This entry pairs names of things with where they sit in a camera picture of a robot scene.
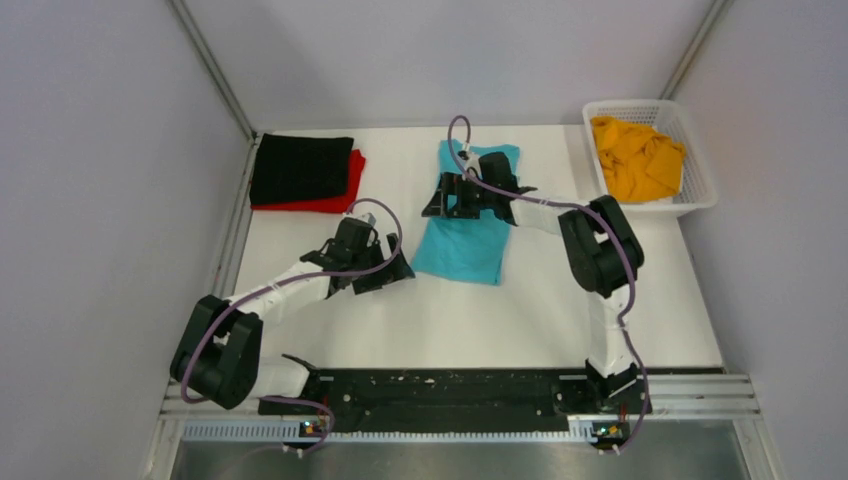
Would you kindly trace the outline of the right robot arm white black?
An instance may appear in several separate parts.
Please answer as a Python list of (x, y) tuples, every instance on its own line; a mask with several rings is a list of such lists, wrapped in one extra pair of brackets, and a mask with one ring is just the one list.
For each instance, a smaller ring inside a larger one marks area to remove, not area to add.
[(441, 174), (423, 216), (477, 220), (490, 211), (509, 225), (561, 238), (573, 278), (589, 296), (586, 397), (594, 409), (614, 411), (643, 371), (625, 316), (645, 255), (620, 204), (610, 195), (584, 204), (544, 197), (519, 185), (501, 151), (478, 155), (463, 149), (450, 158), (457, 170)]

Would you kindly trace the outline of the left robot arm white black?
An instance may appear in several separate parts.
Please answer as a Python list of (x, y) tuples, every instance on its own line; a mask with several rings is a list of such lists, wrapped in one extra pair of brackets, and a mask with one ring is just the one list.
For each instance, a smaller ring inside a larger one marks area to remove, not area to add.
[(238, 295), (201, 298), (170, 365), (182, 400), (230, 410), (248, 398), (282, 397), (297, 413), (314, 410), (321, 388), (309, 379), (312, 367), (285, 355), (263, 355), (263, 338), (298, 311), (347, 288), (360, 295), (414, 278), (402, 252), (402, 231), (380, 235), (375, 223), (370, 214), (346, 215), (333, 237), (274, 279)]

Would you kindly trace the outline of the turquoise t shirt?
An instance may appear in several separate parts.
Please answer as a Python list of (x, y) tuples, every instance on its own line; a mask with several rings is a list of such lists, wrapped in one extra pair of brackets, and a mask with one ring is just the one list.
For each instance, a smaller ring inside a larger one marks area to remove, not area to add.
[(478, 219), (430, 218), (411, 267), (451, 281), (498, 286), (510, 232), (490, 210)]

